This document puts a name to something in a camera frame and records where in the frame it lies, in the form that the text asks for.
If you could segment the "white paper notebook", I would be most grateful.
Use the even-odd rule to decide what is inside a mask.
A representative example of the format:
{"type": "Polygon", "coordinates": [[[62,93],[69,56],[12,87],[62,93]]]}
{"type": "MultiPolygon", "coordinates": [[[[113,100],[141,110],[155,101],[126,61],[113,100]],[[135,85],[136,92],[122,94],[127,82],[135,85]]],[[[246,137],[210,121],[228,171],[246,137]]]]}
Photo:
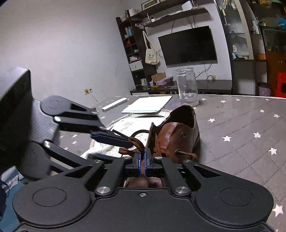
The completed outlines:
{"type": "Polygon", "coordinates": [[[172,98],[172,96],[139,98],[122,110],[123,114],[148,114],[159,112],[172,98]]]}

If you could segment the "white rectangular bar device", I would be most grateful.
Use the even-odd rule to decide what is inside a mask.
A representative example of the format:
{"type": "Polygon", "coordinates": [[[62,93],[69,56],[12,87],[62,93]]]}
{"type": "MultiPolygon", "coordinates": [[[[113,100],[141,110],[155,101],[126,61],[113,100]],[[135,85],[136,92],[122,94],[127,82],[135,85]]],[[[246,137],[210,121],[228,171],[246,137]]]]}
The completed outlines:
{"type": "Polygon", "coordinates": [[[120,99],[118,99],[116,101],[113,101],[112,103],[102,107],[102,111],[106,112],[106,111],[108,111],[108,110],[110,110],[110,109],[112,109],[114,107],[117,107],[118,105],[126,103],[127,101],[128,101],[128,98],[120,98],[120,99]]]}

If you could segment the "black flat screen television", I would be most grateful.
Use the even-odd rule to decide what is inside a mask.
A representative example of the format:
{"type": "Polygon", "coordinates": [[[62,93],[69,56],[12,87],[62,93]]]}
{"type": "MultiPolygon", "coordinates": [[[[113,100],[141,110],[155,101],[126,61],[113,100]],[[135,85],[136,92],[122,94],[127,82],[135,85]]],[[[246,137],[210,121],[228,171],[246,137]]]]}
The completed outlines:
{"type": "Polygon", "coordinates": [[[172,32],[159,37],[159,44],[167,66],[217,61],[209,26],[172,32]]]}

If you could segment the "grey star pattern table cover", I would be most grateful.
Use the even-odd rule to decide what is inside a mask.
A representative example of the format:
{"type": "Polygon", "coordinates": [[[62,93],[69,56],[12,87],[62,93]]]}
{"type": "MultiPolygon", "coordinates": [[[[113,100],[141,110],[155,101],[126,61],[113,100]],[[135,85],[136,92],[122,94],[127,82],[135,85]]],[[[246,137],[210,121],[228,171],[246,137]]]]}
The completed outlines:
{"type": "MultiPolygon", "coordinates": [[[[137,130],[149,130],[159,125],[181,102],[172,96],[168,104],[155,115],[124,115],[125,105],[139,97],[128,97],[126,104],[102,112],[99,117],[108,129],[131,135],[137,130]]],[[[194,107],[200,130],[198,156],[200,163],[217,170],[253,181],[273,195],[274,208],[267,223],[275,231],[285,231],[285,99],[201,95],[194,107]]],[[[59,146],[78,156],[94,146],[90,135],[59,132],[59,146]]]]}

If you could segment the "glass display cabinet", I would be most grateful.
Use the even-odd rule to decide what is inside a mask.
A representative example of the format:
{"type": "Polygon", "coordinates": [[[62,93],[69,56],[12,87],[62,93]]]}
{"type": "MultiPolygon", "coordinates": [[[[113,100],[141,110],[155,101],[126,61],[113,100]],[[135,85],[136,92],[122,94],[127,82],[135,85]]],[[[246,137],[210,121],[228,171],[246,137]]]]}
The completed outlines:
{"type": "Polygon", "coordinates": [[[258,95],[260,82],[267,82],[266,52],[257,18],[249,1],[214,1],[228,46],[232,91],[258,95]]]}

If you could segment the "purple patterned bin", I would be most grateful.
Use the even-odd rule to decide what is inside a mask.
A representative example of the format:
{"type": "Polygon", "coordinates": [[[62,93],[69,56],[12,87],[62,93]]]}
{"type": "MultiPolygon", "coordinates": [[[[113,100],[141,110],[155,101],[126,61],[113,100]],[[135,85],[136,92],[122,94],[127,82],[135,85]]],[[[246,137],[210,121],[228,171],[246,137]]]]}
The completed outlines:
{"type": "Polygon", "coordinates": [[[270,85],[265,82],[258,83],[258,95],[263,97],[270,97],[271,96],[271,89],[270,85]]]}

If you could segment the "dark low tv bench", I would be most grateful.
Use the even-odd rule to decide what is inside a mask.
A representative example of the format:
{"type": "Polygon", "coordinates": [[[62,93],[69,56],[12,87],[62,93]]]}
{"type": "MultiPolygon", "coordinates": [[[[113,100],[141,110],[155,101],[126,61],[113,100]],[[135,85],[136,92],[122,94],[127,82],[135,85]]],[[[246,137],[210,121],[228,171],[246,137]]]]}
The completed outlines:
{"type": "MultiPolygon", "coordinates": [[[[197,80],[197,89],[198,94],[231,95],[233,92],[231,80],[197,80]]],[[[130,94],[178,94],[178,87],[174,81],[173,85],[133,89],[130,94]]]]}

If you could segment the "brown shoelace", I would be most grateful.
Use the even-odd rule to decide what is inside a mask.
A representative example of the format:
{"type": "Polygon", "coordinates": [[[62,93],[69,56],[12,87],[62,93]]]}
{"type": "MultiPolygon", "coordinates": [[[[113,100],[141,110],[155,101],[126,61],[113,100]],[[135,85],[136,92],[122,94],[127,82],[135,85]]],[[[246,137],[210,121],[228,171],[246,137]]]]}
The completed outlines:
{"type": "Polygon", "coordinates": [[[149,130],[134,132],[128,137],[128,140],[142,155],[145,149],[149,148],[152,157],[167,157],[174,163],[182,163],[184,160],[198,160],[198,156],[193,153],[193,149],[200,140],[197,127],[189,128],[182,123],[175,122],[158,127],[152,125],[149,130]]]}

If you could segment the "cardboard box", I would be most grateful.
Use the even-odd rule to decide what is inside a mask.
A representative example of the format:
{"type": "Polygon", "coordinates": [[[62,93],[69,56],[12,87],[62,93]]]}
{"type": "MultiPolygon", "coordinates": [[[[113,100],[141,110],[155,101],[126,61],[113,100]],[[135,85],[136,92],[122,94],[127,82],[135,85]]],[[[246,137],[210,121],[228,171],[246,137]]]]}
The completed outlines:
{"type": "Polygon", "coordinates": [[[166,73],[160,72],[160,73],[152,75],[151,78],[152,78],[152,81],[161,81],[164,78],[166,78],[166,73]]]}

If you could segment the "red plastic stool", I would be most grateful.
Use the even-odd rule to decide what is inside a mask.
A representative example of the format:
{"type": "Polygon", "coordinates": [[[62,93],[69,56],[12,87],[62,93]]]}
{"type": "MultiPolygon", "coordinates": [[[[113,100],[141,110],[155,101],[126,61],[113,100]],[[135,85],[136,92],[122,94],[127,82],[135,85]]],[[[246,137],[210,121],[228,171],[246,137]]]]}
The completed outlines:
{"type": "Polygon", "coordinates": [[[275,84],[275,97],[286,98],[286,72],[278,72],[275,84]]]}

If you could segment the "brown leather shoe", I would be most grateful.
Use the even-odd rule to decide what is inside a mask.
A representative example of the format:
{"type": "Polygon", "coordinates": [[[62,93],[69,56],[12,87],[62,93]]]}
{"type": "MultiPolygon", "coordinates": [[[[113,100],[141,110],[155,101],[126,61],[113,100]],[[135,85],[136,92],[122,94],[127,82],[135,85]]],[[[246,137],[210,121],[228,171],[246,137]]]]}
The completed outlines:
{"type": "Polygon", "coordinates": [[[174,163],[197,161],[193,152],[200,141],[194,108],[182,105],[174,109],[158,126],[151,124],[146,147],[153,157],[167,157],[174,163]]]}

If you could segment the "beige canvas tote bag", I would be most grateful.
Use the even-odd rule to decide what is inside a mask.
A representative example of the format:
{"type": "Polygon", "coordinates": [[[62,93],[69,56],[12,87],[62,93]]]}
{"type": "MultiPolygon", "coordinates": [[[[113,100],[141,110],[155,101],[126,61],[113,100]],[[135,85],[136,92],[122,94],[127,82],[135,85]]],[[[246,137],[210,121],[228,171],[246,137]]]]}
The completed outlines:
{"type": "Polygon", "coordinates": [[[156,49],[150,42],[147,34],[145,31],[142,32],[144,43],[146,45],[146,56],[145,56],[145,63],[150,65],[157,65],[159,64],[159,58],[156,49]]]}

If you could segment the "dark wooden shelf unit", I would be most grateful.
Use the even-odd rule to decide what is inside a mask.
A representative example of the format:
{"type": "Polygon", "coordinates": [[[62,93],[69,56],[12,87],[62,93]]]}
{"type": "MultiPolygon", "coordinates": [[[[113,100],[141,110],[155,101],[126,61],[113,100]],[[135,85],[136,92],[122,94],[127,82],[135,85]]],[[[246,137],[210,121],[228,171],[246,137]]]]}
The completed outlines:
{"type": "Polygon", "coordinates": [[[132,17],[126,10],[123,16],[116,18],[116,22],[135,88],[150,86],[151,76],[157,73],[157,69],[155,65],[146,63],[146,47],[149,42],[144,39],[146,30],[142,19],[132,17]]]}

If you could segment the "clear glass jar mug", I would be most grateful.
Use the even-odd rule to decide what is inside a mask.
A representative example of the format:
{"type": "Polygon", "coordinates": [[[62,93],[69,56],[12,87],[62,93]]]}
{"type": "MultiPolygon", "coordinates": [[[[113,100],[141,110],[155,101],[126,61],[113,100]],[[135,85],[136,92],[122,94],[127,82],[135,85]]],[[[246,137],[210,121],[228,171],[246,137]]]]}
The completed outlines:
{"type": "Polygon", "coordinates": [[[195,73],[192,67],[176,70],[177,87],[180,101],[195,107],[199,104],[195,73]]]}

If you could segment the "white worn towel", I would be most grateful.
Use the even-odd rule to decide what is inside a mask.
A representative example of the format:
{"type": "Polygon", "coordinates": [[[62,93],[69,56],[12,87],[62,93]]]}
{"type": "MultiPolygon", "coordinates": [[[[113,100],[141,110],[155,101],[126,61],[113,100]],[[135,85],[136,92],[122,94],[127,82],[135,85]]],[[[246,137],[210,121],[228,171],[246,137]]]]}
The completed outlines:
{"type": "Polygon", "coordinates": [[[146,145],[151,124],[158,126],[170,114],[170,111],[161,110],[154,114],[128,114],[113,121],[107,128],[102,128],[92,135],[90,148],[81,157],[95,159],[96,155],[104,158],[120,158],[119,148],[128,151],[136,149],[129,140],[134,137],[146,145]]]}

